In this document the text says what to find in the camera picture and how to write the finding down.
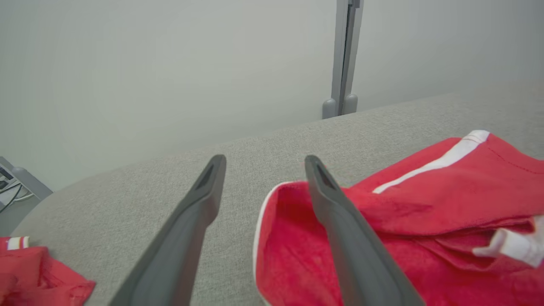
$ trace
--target black cable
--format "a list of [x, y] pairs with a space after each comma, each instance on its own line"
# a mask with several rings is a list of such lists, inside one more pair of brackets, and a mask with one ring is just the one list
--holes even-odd
[[9, 187], [8, 189], [6, 189], [6, 190], [0, 192], [0, 194], [2, 194], [2, 193], [6, 192], [6, 191], [8, 191], [8, 190], [11, 190], [11, 189], [15, 188], [15, 187], [19, 187], [19, 190], [17, 190], [17, 193], [15, 193], [15, 195], [13, 196], [13, 198], [11, 199], [11, 201], [9, 201], [9, 203], [8, 203], [6, 206], [4, 206], [2, 209], [0, 209], [0, 213], [2, 213], [6, 208], [8, 208], [8, 207], [11, 205], [11, 203], [13, 203], [13, 201], [14, 201], [14, 200], [17, 198], [17, 196], [19, 195], [19, 192], [21, 192], [21, 189], [23, 188], [23, 186], [19, 183], [19, 184], [17, 184], [17, 185], [13, 185], [13, 186]]

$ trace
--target red fabric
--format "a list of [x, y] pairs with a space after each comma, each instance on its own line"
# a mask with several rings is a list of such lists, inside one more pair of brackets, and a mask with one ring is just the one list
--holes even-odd
[[[446, 139], [344, 191], [428, 305], [544, 305], [543, 264], [535, 269], [506, 256], [472, 254], [498, 228], [534, 231], [533, 216], [544, 214], [543, 161], [491, 134], [451, 166], [372, 193], [459, 141]], [[256, 283], [270, 304], [342, 304], [306, 182], [274, 191], [258, 239]]]
[[0, 249], [0, 305], [83, 305], [94, 286], [46, 247]]

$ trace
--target red towel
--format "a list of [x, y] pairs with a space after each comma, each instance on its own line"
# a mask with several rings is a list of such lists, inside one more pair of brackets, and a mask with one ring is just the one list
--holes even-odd
[[83, 305], [94, 286], [28, 237], [0, 237], [0, 305]]
[[[544, 305], [543, 161], [473, 131], [344, 191], [428, 305]], [[272, 305], [342, 304], [306, 182], [263, 203], [254, 277]]]

